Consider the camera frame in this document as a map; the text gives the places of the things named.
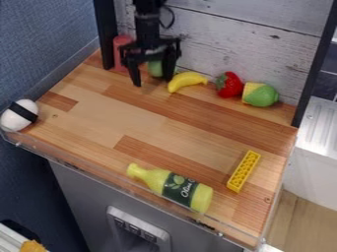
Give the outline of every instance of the bottle label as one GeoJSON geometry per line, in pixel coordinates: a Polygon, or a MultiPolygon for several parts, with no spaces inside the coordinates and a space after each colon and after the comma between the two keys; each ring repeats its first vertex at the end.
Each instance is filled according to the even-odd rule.
{"type": "Polygon", "coordinates": [[[169,174],[164,185],[163,195],[187,207],[191,206],[193,194],[198,182],[174,174],[169,174]]]}

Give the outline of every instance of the metal frame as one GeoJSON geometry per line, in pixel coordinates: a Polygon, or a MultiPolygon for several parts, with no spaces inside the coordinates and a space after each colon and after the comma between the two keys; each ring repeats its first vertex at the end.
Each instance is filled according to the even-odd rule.
{"type": "Polygon", "coordinates": [[[312,65],[300,98],[300,102],[298,104],[298,108],[293,118],[292,126],[300,127],[301,125],[305,109],[312,95],[316,79],[318,77],[318,73],[323,65],[324,58],[329,49],[331,39],[333,37],[333,34],[335,33],[336,26],[337,26],[337,0],[334,0],[320,43],[318,44],[316,54],[313,58],[312,65]]]}
{"type": "Polygon", "coordinates": [[[96,21],[98,25],[101,59],[105,70],[114,67],[113,39],[118,36],[116,14],[113,0],[94,0],[96,21]]]}

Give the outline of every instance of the table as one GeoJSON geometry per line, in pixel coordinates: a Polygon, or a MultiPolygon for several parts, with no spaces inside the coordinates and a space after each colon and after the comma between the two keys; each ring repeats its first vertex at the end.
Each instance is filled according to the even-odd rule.
{"type": "Polygon", "coordinates": [[[212,84],[167,91],[143,68],[143,88],[106,71],[96,52],[38,101],[39,119],[6,138],[85,170],[168,213],[254,249],[264,236],[297,129],[295,108],[223,99],[212,84]],[[239,194],[226,183],[248,150],[262,155],[239,194]],[[126,176],[130,162],[161,167],[214,188],[205,215],[152,193],[126,176]]]}

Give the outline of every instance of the toy fruit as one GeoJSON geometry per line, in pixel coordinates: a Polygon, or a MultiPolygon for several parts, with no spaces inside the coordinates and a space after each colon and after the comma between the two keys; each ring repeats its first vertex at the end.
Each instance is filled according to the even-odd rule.
{"type": "Polygon", "coordinates": [[[163,75],[162,61],[149,61],[148,72],[152,77],[161,77],[163,75]]]}
{"type": "Polygon", "coordinates": [[[218,95],[223,98],[241,95],[243,91],[243,83],[233,72],[225,72],[220,76],[216,81],[216,87],[218,95]]]}
{"type": "Polygon", "coordinates": [[[242,101],[253,106],[270,106],[279,100],[276,90],[263,83],[246,83],[242,101]]]}
{"type": "Polygon", "coordinates": [[[186,86],[204,84],[207,85],[208,80],[202,75],[195,72],[184,72],[177,74],[168,83],[168,91],[170,93],[176,92],[178,89],[186,86]]]}
{"type": "Polygon", "coordinates": [[[211,187],[166,169],[146,170],[136,163],[130,163],[127,175],[143,180],[154,192],[200,213],[205,213],[212,201],[211,187]]]}

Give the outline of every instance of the yellow toy block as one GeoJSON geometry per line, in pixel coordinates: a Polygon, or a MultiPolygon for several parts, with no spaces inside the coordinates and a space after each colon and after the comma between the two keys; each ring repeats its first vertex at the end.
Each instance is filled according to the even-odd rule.
{"type": "Polygon", "coordinates": [[[254,151],[248,151],[241,163],[236,168],[233,175],[231,176],[230,180],[227,182],[227,187],[239,193],[245,180],[247,180],[248,176],[250,175],[260,158],[260,154],[254,151]]]}

